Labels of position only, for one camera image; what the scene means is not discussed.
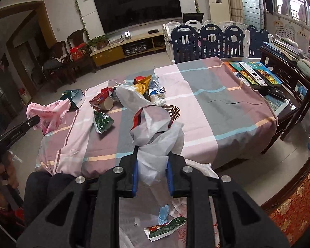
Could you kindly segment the person's left hand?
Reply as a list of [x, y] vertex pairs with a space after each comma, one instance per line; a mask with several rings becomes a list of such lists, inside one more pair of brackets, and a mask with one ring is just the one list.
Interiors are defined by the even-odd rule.
[[[19, 186], [19, 182], [16, 175], [16, 170], [12, 160], [12, 154], [7, 152], [4, 156], [4, 159], [8, 161], [8, 165], [4, 166], [0, 163], [0, 176], [5, 173], [8, 175], [8, 184], [13, 188], [16, 189]], [[6, 209], [8, 207], [8, 202], [6, 201], [4, 195], [0, 191], [0, 208]]]

